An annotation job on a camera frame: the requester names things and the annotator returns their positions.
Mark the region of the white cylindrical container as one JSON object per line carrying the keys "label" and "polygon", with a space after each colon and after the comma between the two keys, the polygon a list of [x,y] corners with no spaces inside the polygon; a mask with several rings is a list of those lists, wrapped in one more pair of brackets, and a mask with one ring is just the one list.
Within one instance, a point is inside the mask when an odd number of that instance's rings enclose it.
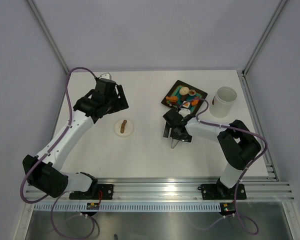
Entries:
{"label": "white cylindrical container", "polygon": [[237,92],[228,86],[220,87],[211,101],[210,113],[215,118],[224,118],[230,112],[234,102],[237,100]]}

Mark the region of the orange carrot piece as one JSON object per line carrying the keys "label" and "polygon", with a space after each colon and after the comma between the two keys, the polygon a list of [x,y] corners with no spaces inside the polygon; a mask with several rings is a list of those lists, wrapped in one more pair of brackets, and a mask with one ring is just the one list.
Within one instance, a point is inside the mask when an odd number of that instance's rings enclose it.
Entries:
{"label": "orange carrot piece", "polygon": [[195,98],[192,102],[191,102],[191,105],[192,106],[196,106],[198,103],[199,103],[199,99],[198,98]]}

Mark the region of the white round bun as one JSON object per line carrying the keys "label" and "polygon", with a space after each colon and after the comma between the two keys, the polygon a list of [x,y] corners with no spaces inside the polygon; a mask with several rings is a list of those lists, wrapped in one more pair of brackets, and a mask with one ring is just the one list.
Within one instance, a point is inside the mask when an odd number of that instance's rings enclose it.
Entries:
{"label": "white round bun", "polygon": [[180,94],[181,96],[185,96],[185,95],[188,95],[188,94],[189,94],[189,91],[190,91],[190,89],[189,89],[188,87],[184,86],[184,87],[181,87],[181,88],[180,88],[179,94]]}

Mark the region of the sushi roll piece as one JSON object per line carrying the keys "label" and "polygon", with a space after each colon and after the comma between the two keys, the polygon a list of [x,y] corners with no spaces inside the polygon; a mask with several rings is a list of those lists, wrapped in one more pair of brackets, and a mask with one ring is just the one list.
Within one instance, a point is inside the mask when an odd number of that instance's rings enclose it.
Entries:
{"label": "sushi roll piece", "polygon": [[182,108],[189,109],[191,107],[191,103],[189,101],[184,101],[181,105]]}

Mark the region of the clear plastic tongs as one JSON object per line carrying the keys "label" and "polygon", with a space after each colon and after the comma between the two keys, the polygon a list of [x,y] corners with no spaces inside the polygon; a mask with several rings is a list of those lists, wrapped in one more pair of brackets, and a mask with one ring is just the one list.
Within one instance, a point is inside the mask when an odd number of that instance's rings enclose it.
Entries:
{"label": "clear plastic tongs", "polygon": [[178,145],[179,142],[180,141],[178,139],[172,139],[170,148],[173,150]]}

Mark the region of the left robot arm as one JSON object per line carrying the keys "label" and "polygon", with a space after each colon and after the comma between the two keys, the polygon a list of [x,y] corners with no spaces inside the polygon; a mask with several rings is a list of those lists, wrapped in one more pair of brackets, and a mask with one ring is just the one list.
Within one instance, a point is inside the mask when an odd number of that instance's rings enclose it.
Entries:
{"label": "left robot arm", "polygon": [[73,200],[99,197],[97,178],[85,172],[61,171],[78,141],[99,119],[129,108],[121,85],[101,77],[95,81],[95,87],[70,106],[69,119],[46,147],[35,156],[27,155],[23,159],[24,184],[52,198],[65,192],[69,192]]}

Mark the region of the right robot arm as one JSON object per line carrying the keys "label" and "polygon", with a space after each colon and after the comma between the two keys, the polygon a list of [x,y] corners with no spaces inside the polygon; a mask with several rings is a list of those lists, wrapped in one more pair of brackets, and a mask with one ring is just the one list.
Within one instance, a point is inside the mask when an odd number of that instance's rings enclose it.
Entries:
{"label": "right robot arm", "polygon": [[165,138],[190,143],[193,137],[201,137],[220,145],[227,165],[212,186],[212,192],[222,198],[229,198],[235,192],[240,176],[262,149],[256,136],[241,120],[228,125],[204,122],[193,114],[183,116],[176,108],[166,112],[163,118]]}

